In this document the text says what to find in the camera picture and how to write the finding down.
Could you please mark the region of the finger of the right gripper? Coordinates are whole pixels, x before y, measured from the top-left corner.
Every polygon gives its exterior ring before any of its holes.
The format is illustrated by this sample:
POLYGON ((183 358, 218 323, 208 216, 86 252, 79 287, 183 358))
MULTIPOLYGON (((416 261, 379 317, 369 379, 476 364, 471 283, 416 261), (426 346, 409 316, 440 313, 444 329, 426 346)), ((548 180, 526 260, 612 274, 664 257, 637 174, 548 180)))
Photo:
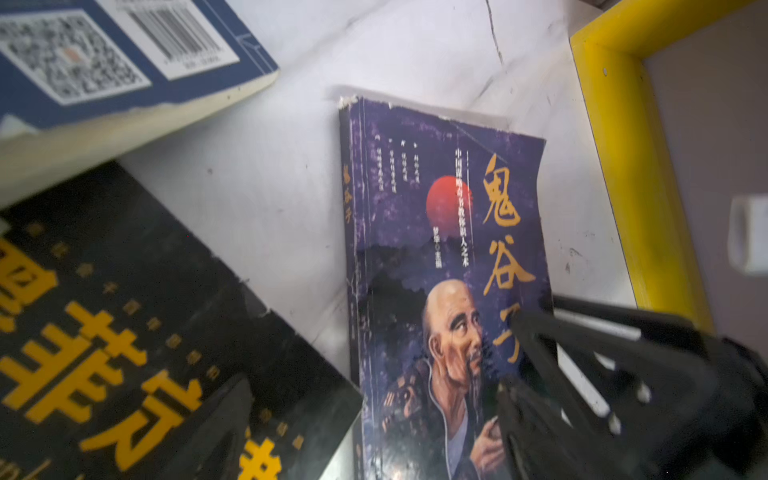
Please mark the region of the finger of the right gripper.
POLYGON ((508 324, 558 414, 580 432, 666 432, 714 395, 703 336, 678 316, 565 296, 508 324))
POLYGON ((616 479, 573 427, 523 380, 498 385, 497 414, 509 471, 514 479, 616 479))

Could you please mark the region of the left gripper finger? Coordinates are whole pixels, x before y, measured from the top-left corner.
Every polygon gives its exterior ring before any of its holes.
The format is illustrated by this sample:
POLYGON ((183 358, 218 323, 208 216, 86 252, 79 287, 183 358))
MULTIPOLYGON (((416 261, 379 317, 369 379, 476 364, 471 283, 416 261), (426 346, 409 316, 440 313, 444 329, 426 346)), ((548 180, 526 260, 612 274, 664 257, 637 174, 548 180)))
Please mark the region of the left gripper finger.
POLYGON ((248 378, 227 380, 182 424, 154 479, 235 479, 252 408, 248 378))

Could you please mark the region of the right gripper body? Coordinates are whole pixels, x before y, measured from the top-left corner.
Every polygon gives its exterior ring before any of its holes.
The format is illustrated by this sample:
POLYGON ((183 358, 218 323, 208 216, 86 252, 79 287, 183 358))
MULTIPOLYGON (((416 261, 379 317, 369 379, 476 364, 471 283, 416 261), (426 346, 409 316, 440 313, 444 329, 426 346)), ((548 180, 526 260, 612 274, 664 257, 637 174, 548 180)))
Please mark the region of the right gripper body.
POLYGON ((614 479, 763 479, 767 367, 702 335, 615 338, 626 380, 611 401, 614 479))

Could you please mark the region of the purple old man book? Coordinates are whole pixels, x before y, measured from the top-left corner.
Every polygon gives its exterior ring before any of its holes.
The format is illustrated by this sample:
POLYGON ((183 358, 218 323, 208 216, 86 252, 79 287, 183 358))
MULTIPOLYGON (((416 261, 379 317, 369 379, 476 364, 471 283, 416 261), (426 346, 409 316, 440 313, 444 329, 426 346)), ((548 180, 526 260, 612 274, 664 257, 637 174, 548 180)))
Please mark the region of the purple old man book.
POLYGON ((339 109, 360 479, 508 479, 510 321, 551 300, 542 138, 360 96, 339 109))

